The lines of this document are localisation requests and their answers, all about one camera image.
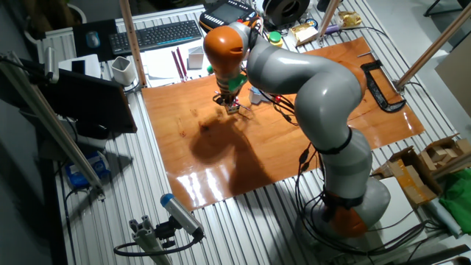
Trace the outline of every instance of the wooden board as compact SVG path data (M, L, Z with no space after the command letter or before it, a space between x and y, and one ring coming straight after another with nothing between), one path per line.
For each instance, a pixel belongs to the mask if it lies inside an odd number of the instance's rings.
M363 38L308 54L360 66L374 60ZM401 100L381 70L373 77L390 102ZM143 89L144 101L173 194L195 209L275 183L297 173L298 157L309 141L267 103L251 105L250 84L241 91L241 108L227 115L212 101L219 88L214 76L162 88ZM294 101L295 95L288 98ZM424 131L406 106L383 112L369 91L352 112L349 125L361 130L372 149Z

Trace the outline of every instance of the desk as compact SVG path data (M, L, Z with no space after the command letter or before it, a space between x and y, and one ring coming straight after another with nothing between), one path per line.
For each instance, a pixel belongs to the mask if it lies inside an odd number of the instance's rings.
M375 14L365 0L344 1L340 10L355 10L362 15L364 26L382 29ZM202 6L181 10L165 11L135 17L137 29L176 21L197 20L203 12ZM311 15L321 21L320 14L313 10ZM118 31L124 31L124 23L116 20ZM342 33L329 37L327 45L365 37L370 47L377 53L392 79L398 79L407 69L394 47L384 37L368 30ZM283 44L286 49L306 52L317 48L306 44L294 48L293 43ZM46 33L46 39L38 44L40 59L47 46L57 51L58 60L75 56L71 29L61 29ZM102 63L104 78L111 78L110 63ZM455 130L439 109L427 90L408 86L404 97L422 122L425 132L402 141L372 151L373 168L386 161L400 149L413 145L424 149L432 141L452 135ZM69 198L67 208L71 214L71 235L68 237L65 224L63 198L59 199L63 216L63 230L69 263L73 264L71 239L77 264L152 264L149 258L124 258L113 254L113 247L131 242L131 229L128 221L149 215L153 224L167 221L169 215L160 206L160 196L170 192L170 186L163 167L158 145L149 123L140 91L128 95L131 111L138 131L136 134L120 135L108 141L106 156L110 162L111 178L104 181L107 199L89 202L86 194L79 192ZM303 196L312 197L319 190L317 172L306 174L301 182ZM70 188L56 178L58 194L67 194ZM207 238L185 252L170 255L174 264L318 264L312 252L301 247L294 236L294 178L288 178L273 185L226 199L194 211L195 217L205 227ZM189 242L189 237L179 231L176 236L178 246ZM391 260L393 255L382 256ZM333 260L335 264L368 264L363 258L344 255Z

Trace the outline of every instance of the gray robot arm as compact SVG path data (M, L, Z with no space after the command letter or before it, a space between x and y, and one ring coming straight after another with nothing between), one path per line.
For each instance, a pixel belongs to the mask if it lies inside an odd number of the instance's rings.
M373 226L386 210L390 194L381 182L369 177L372 155L368 141L360 131L347 126L348 116L363 97L354 73L327 58L273 46L240 23L209 32L204 47L216 66L214 73L224 102L231 102L241 88L228 90L225 84L240 74L247 50L247 78L252 85L267 93L297 95L297 122L324 166L320 228L332 230L333 235L355 237Z
M241 31L248 33L247 28ZM352 208L364 223L363 230L373 226L386 210L390 194L384 184L369 177L372 154L365 136L347 126L348 116L363 98L355 75L327 58L289 52L258 37L250 49L247 77L264 92L296 94L297 122L322 156L325 193L337 204L330 208ZM323 205L319 212L325 211ZM338 231L330 218L319 220L319 226L326 231L333 228L333 235L362 234L358 227Z

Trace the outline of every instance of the black keyboard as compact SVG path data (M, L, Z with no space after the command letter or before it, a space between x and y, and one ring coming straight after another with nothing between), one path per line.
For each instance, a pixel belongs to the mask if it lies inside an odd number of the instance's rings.
M135 31L135 34L138 37L141 51L179 45L202 37L195 21L183 21L148 29L139 29ZM110 35L110 42L114 55L131 54L126 32Z

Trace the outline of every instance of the red pen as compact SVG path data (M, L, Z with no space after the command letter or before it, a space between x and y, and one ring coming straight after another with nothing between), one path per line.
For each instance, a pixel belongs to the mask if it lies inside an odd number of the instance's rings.
M180 75L180 80L181 80L182 82L185 82L185 80L183 79L182 70L180 70L180 66L178 65L178 60L177 60L177 56L175 55L175 52L174 52L174 51L171 51L171 55L174 56L174 61L175 61L175 65L176 65L177 70L178 70L178 74Z
M177 53L178 53L178 57L180 59L180 64L182 65L182 70L183 70L183 73L185 75L185 80L188 79L188 75L186 74L186 69L185 69L185 64L183 63L183 58L182 58L182 54L180 54L180 48L177 47Z

